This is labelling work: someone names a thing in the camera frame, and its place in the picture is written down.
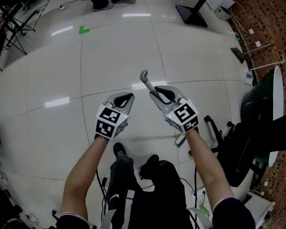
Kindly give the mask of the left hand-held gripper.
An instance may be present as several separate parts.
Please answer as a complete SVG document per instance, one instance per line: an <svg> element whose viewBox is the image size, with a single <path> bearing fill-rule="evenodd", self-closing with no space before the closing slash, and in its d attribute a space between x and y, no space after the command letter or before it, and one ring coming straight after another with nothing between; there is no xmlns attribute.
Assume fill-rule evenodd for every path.
<svg viewBox="0 0 286 229"><path fill-rule="evenodd" d="M124 131L130 120L129 113L135 96L133 93L115 93L100 104L95 120L95 133L109 140Z"/></svg>

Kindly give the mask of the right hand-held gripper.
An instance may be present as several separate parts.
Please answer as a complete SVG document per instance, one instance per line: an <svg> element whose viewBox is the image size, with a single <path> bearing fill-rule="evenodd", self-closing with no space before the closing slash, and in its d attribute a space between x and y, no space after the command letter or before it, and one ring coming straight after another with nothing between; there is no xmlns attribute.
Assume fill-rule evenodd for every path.
<svg viewBox="0 0 286 229"><path fill-rule="evenodd" d="M198 125L198 110L191 100L184 98L182 92L172 86L155 86L157 92L149 95L157 107L164 112L166 122L181 133L188 133ZM160 95L164 95L169 102L165 102Z"/></svg>

